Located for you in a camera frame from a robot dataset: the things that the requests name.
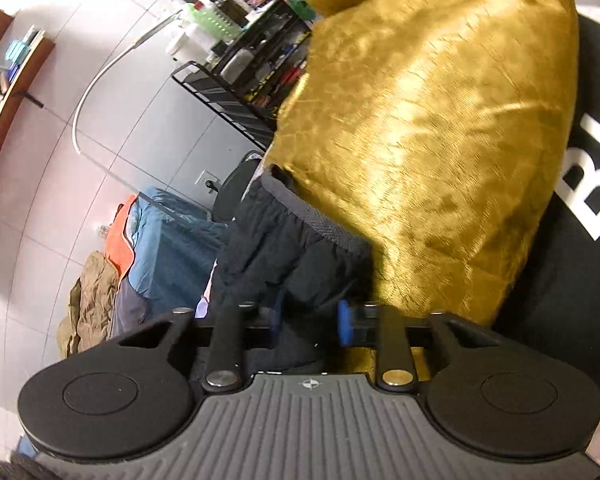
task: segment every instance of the wall outlet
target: wall outlet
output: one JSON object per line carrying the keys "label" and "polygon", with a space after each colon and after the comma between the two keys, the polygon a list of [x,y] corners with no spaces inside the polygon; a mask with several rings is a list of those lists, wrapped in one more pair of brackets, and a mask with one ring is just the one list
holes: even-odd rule
{"label": "wall outlet", "polygon": [[206,186],[205,183],[206,183],[207,180],[212,181],[216,185],[216,187],[218,189],[220,189],[220,186],[221,186],[220,179],[218,177],[212,175],[211,173],[209,173],[207,170],[205,170],[202,173],[200,173],[200,176],[196,180],[196,187],[200,187],[202,189],[205,189],[206,192],[208,192],[209,194],[215,193],[215,191],[213,189],[209,189]]}

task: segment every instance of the black round pad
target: black round pad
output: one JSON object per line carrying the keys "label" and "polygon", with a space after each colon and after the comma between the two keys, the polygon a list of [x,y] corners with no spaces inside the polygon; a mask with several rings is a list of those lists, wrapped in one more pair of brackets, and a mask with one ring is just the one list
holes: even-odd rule
{"label": "black round pad", "polygon": [[427,405],[454,439],[514,460],[583,449],[600,420],[600,391],[585,374],[508,347],[463,349],[431,381]]}
{"label": "black round pad", "polygon": [[549,381],[515,372],[491,376],[480,389],[484,400],[494,408],[521,415],[546,410],[558,394]]}
{"label": "black round pad", "polygon": [[109,344],[42,370],[18,398],[34,446],[74,460],[148,452],[175,436],[192,410],[187,380],[164,356]]}
{"label": "black round pad", "polygon": [[138,386],[120,374],[87,374],[71,381],[62,396],[74,412],[109,415],[124,410],[136,400]]}

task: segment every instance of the white cable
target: white cable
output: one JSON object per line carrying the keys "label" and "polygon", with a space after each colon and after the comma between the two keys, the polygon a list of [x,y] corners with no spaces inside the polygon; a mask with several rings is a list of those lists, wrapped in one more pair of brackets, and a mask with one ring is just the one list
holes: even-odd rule
{"label": "white cable", "polygon": [[149,202],[151,205],[157,207],[159,210],[163,211],[164,213],[167,213],[167,215],[169,215],[170,217],[172,217],[179,224],[182,224],[182,225],[184,225],[184,227],[188,228],[189,226],[186,225],[186,223],[184,222],[184,220],[181,217],[177,216],[173,211],[170,211],[169,209],[165,208],[165,206],[163,206],[162,204],[156,202],[153,198],[145,195],[138,188],[136,188],[132,184],[128,183],[122,177],[117,176],[115,173],[111,172],[109,170],[109,168],[107,168],[104,164],[101,164],[99,161],[97,161],[95,158],[93,158],[91,155],[89,155],[89,153],[84,152],[82,150],[82,148],[80,147],[80,143],[78,142],[78,119],[80,118],[80,112],[82,111],[82,107],[84,106],[84,103],[87,100],[87,97],[89,96],[91,90],[93,90],[93,87],[96,86],[96,83],[102,78],[102,76],[104,76],[109,71],[109,69],[111,67],[113,67],[117,62],[119,62],[129,52],[131,52],[132,50],[138,48],[146,40],[148,40],[150,37],[152,37],[158,31],[162,30],[169,23],[171,23],[173,20],[175,20],[180,15],[180,12],[181,12],[180,10],[178,12],[174,12],[171,16],[168,16],[168,17],[164,18],[160,23],[158,23],[154,27],[150,28],[142,36],[140,36],[137,40],[135,40],[131,45],[129,45],[128,47],[126,47],[125,50],[123,50],[115,58],[113,58],[111,61],[109,61],[96,74],[96,77],[93,78],[93,80],[87,86],[87,89],[84,91],[84,94],[82,94],[82,97],[80,98],[80,101],[78,102],[78,106],[75,109],[74,122],[73,122],[72,127],[71,127],[71,139],[72,139],[72,142],[74,144],[74,150],[78,153],[78,155],[81,155],[84,158],[90,160],[98,168],[100,168],[101,170],[104,170],[107,174],[110,174],[110,176],[112,176],[120,184],[123,184],[124,186],[127,186],[131,191],[133,191],[134,193],[136,193],[140,198],[142,198],[144,200],[147,200],[147,202]]}

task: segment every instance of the gold cushion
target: gold cushion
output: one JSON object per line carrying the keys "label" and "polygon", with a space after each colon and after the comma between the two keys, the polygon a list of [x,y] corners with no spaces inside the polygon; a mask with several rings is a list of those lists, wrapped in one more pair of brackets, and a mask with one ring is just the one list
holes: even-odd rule
{"label": "gold cushion", "polygon": [[374,244],[376,299],[489,324],[573,117],[573,0],[311,0],[307,74],[267,163]]}

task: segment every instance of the metal bolt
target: metal bolt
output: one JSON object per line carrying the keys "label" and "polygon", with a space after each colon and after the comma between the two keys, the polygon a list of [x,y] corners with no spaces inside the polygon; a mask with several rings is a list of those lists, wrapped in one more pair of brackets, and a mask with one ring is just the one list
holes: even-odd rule
{"label": "metal bolt", "polygon": [[224,388],[238,382],[238,376],[230,370],[216,370],[206,376],[206,382],[211,386]]}
{"label": "metal bolt", "polygon": [[413,381],[413,374],[407,370],[387,370],[382,380],[389,386],[406,386]]}
{"label": "metal bolt", "polygon": [[258,313],[258,304],[255,301],[243,301],[242,303],[238,303],[238,308],[245,317]]}
{"label": "metal bolt", "polygon": [[380,304],[376,301],[367,301],[363,307],[365,317],[367,319],[377,319],[379,306]]}

